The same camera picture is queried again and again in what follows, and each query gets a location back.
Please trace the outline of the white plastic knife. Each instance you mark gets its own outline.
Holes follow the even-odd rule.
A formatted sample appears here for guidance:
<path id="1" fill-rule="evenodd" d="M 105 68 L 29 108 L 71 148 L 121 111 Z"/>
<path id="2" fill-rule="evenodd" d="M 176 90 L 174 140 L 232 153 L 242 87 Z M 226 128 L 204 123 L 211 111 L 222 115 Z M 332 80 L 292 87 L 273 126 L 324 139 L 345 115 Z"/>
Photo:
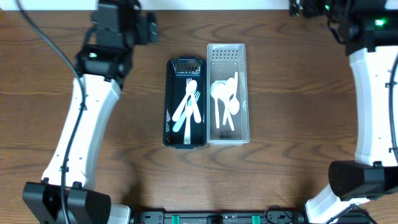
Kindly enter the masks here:
<path id="1" fill-rule="evenodd" d="M 185 103 L 188 101 L 189 98 L 194 97 L 194 92 L 197 89 L 197 81 L 193 80 L 192 78 L 188 78 L 186 80 L 186 88 L 185 88 L 185 96 L 183 97 L 182 101 L 178 105 L 177 109 L 175 110 L 172 120 L 177 121 L 182 114 L 183 107 Z"/>

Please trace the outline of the white plastic fork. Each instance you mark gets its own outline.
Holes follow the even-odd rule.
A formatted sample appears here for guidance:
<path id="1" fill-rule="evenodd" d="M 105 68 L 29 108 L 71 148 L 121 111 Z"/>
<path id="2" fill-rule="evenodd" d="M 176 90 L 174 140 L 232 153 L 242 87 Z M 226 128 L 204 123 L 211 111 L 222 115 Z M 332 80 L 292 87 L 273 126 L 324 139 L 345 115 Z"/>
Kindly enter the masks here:
<path id="1" fill-rule="evenodd" d="M 185 131 L 184 131 L 184 144 L 191 144 L 191 130 L 190 130 L 190 122 L 191 122 L 191 115 L 193 113 L 192 109 L 192 99 L 190 98 L 185 105 L 185 116 L 186 116 L 186 123 L 185 123 Z"/>
<path id="2" fill-rule="evenodd" d="M 196 90 L 195 91 L 195 101 L 198 101 L 199 98 L 200 98 L 200 92 Z M 182 124 L 184 123 L 185 119 L 186 119 L 185 110 L 183 110 L 182 114 L 179 117 L 179 119 L 174 124 L 174 126 L 172 128 L 172 131 L 175 132 L 175 133 L 179 132 L 179 130 L 182 127 Z"/>

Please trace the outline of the white plastic spoon long handle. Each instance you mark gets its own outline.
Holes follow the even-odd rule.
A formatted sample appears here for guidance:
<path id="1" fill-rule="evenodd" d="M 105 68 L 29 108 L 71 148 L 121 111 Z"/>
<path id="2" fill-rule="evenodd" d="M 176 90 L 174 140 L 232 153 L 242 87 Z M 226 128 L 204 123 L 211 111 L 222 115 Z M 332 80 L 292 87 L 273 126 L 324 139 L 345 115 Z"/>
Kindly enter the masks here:
<path id="1" fill-rule="evenodd" d="M 229 120 L 229 125 L 232 131 L 234 131 L 234 124 L 231 120 L 231 113 L 229 112 L 229 90 L 224 83 L 219 82 L 218 93 L 220 95 L 221 101 L 224 103 L 224 113 L 223 113 L 223 125 L 226 125 L 227 120 Z"/>

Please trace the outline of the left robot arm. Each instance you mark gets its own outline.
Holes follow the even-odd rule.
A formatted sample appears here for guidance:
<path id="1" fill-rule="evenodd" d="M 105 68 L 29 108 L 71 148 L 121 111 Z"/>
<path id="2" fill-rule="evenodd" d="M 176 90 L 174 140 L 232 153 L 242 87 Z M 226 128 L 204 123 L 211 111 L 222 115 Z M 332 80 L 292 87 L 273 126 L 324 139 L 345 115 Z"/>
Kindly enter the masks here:
<path id="1" fill-rule="evenodd" d="M 74 62 L 73 93 L 60 140 L 40 182 L 22 198 L 40 223 L 135 223 L 130 206 L 95 190 L 96 166 L 112 110 L 132 69 L 134 47 L 158 40 L 156 15 L 139 1 L 99 1 Z"/>

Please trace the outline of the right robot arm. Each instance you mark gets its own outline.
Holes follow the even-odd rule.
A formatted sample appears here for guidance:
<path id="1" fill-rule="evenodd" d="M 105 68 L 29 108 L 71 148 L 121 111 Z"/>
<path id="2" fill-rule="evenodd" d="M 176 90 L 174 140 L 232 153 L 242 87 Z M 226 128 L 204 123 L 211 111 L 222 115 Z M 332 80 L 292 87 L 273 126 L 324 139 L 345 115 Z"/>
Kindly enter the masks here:
<path id="1" fill-rule="evenodd" d="M 352 161 L 334 161 L 328 185 L 297 223 L 372 223 L 362 204 L 397 192 L 397 2 L 291 1 L 291 16 L 325 16 L 354 76 L 358 138 Z"/>

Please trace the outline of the dark green plastic basket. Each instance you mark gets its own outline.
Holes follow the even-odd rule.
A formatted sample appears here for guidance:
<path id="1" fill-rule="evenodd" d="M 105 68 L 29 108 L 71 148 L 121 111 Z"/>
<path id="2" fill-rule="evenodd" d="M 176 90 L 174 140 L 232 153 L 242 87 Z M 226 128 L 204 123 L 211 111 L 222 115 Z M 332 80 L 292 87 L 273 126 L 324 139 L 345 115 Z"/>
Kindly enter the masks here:
<path id="1" fill-rule="evenodd" d="M 186 119 L 179 132 L 175 133 L 172 128 L 177 121 L 173 121 L 172 116 L 185 96 L 188 78 L 197 81 L 197 91 L 200 92 L 197 105 L 201 122 L 196 123 L 192 113 L 190 122 L 191 144 L 184 144 Z M 206 144 L 206 62 L 202 59 L 179 57 L 167 62 L 163 143 L 165 146 L 177 149 L 193 149 Z"/>

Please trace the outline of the clear perforated plastic basket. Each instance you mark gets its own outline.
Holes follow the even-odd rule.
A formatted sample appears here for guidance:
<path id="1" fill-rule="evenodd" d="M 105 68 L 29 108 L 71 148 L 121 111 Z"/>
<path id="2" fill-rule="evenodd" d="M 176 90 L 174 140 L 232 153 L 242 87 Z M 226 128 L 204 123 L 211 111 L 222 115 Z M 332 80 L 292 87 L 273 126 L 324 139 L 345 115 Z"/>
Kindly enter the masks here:
<path id="1" fill-rule="evenodd" d="M 208 44 L 207 46 L 207 142 L 213 146 L 241 146 L 250 141 L 249 105 L 248 105 L 248 75 L 246 69 L 246 46 L 244 44 Z M 226 84 L 229 78 L 234 78 L 238 72 L 237 99 L 239 111 L 232 115 L 234 131 L 229 121 L 223 125 L 224 103 L 218 94 L 220 128 L 215 123 L 215 101 L 210 95 L 210 86 L 214 82 Z"/>

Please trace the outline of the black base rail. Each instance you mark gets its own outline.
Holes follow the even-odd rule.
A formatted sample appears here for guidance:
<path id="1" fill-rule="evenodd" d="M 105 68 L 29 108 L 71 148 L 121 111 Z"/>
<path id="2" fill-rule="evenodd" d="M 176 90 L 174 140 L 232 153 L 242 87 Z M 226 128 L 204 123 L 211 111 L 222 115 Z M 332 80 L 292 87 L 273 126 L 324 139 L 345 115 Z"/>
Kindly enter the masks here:
<path id="1" fill-rule="evenodd" d="M 263 212 L 133 212 L 129 224 L 309 224 L 303 210 L 273 205 Z"/>

